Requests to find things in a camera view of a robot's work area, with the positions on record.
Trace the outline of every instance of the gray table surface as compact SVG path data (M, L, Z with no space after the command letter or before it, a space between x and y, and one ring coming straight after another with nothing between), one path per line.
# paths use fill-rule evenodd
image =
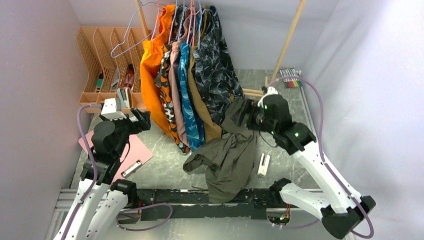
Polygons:
M243 88L255 90L260 90L261 86L265 84L265 76L270 79L272 75L272 71L269 70L236 70L236 73ZM276 88L288 101L293 120L312 128L308 117L308 109L300 89L285 88L282 83L277 84ZM94 116L89 130L91 131L99 122L101 122L101 119L98 116ZM128 178L128 180L137 184L137 188L192 189L193 186L207 188L204 175L206 167L199 167L191 173L184 172L183 163L188 155L181 153L172 138L163 133L154 122L152 122L149 131L141 132L137 136L153 153L153 157ZM262 136L271 145L275 144L270 134L262 133ZM269 154L271 161L266 176L259 177L256 172L258 171L262 153ZM78 188L80 174L87 157L87 154L81 151L71 184L72 189ZM314 179L292 156L289 156L282 148L270 147L258 136L255 167L251 172L250 183L246 188L269 188L274 181L281 178L290 179L301 188L318 188Z

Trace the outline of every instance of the pink mat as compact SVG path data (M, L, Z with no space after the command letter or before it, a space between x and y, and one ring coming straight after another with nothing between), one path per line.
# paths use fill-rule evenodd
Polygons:
M93 131L90 131L85 136L88 140L88 145L90 148L93 146L92 143L92 136ZM82 149L87 153L86 146L84 145L83 138L80 138L78 140L79 145L81 145ZM125 146L125 149L123 150L122 157L120 158L121 163L118 171L115 174L115 177L113 178L113 182L115 182L117 179L123 179L121 176L121 173L125 170L127 170L131 165L135 164L137 160L140 160L143 165L153 157L153 153L146 147L146 145L138 138L136 135L132 134L129 136L129 143L131 144L131 149L128 153L128 156L126 157L125 161L125 155L128 151L128 144Z

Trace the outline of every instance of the purple cable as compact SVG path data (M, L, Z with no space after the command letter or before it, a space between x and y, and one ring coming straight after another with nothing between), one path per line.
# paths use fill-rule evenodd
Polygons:
M116 216L116 224L117 224L117 227L118 227L118 228L120 228L120 229L126 230L126 231L131 231L131 232L142 232L142 231L152 230L152 229L155 229L155 228L157 228L157 227L159 227L159 226L162 226L162 225L163 225L163 224L165 224L165 223L166 223L166 222L167 222L167 221L171 218L171 216L172 216L173 209L172 209L172 205L171 205L171 204L168 204L168 203L155 203L155 204L148 205L148 206L142 206L142 207L132 208L132 209L125 209L125 210L120 211L120 214L122 214L122 213L126 213L126 212L131 212L131 211L137 211L137 210L151 209L151 208L158 207L158 206L167 206L167 207L169 207L169 209L170 209L168 217L167 217L165 220L163 220L161 223L156 224L156 225L151 226L151 227L147 227L147 228L142 228L142 229L131 229L131 228L123 227L121 224L119 224L118 216Z
M81 138L84 141L84 145L85 145L85 148L87 149L88 156L90 158L91 164L93 166L93 172L94 172L94 176L93 176L94 180L92 181L92 183L91 183L90 187L87 189L87 191L84 192L84 194L80 198L82 203L84 203L84 200L87 198L90 191L93 189L94 184L96 184L96 180L97 180L96 161L94 161L94 156L93 156L92 151L90 150L89 141L87 141L86 135L84 134L84 131L83 131L83 127L81 126L81 112L83 111L83 109L86 109L86 108L102 108L102 105L100 105L100 104L84 105L84 106L80 107L78 109L78 112L76 113L76 122L78 124L79 133L81 134ZM60 240L64 240L66 238L66 235L68 234L69 229L71 228L72 222L74 221L75 215L77 215L78 209L80 209L82 203L78 202L75 205L75 208L73 209L73 211L70 213L69 220L67 221L66 227L63 230L63 234L62 234L62 237L60 238Z
M348 188L347 188L347 187L343 184L343 182L340 180L340 178L339 178L339 177L338 177L338 176L334 173L334 171L330 168L330 166L328 165L328 163L326 163L326 160L325 160L325 158L324 158L323 146L322 146L322 144L321 144L321 142L322 142L322 135L323 135L323 125L324 125L324 105L323 105L323 99L321 98L320 93L318 92L318 90L315 88L315 86L314 86L312 83L310 83L309 81L307 81L307 80L305 80L304 78L299 77L299 76L283 76L283 77L279 77L279 78L276 78L274 81L270 82L270 83L269 83L269 86L271 86L271 85L275 84L275 83L276 83L276 82L278 82L279 80L282 80L282 79L292 79L292 78L299 79L299 80L301 80L302 82L304 82L304 83L306 83L307 85L309 85L309 87L311 87L311 88L313 89L313 91L315 92L316 96L318 97L318 101L319 101L319 108L320 108L320 111L321 111L320 118L319 118L319 128L318 128L318 134L317 134L319 155L320 155L321 160L322 160L322 162L324 163L325 167L327 168L327 170L328 170L328 171L330 172L330 174L334 177L334 179L338 182L338 184L341 186L341 188L343 188L343 190L346 192L346 194L352 198L353 202L354 202L354 203L356 204L356 206L359 208L360 212L363 214L363 216L364 216L364 217L365 217L365 219L366 219L366 222L368 223L368 226L369 226L369 235L363 235L363 234L360 234L360 233L358 233L358 232L354 231L353 229L351 230L351 232L352 232L353 234L355 234L356 236L361 237L361 238L363 238L363 239L370 239L370 238L372 238L372 237L374 236L374 227L373 227L373 223L371 222L370 217L369 217L369 216L368 216L368 214L365 212L364 208L361 206L361 204L359 203L359 201L358 201L358 200L357 200L354 196L352 196L351 191L349 191L349 189L348 189ZM292 227L292 228L303 228L303 227L305 227L305 226L308 226L308 227L309 227L309 226L311 226L311 225L313 225L313 224L315 224L315 223L317 223L317 222L319 222L319 220L317 220L317 221L315 221L315 222L312 222L312 223L309 223L309 224L304 225L304 226L300 226L300 227Z

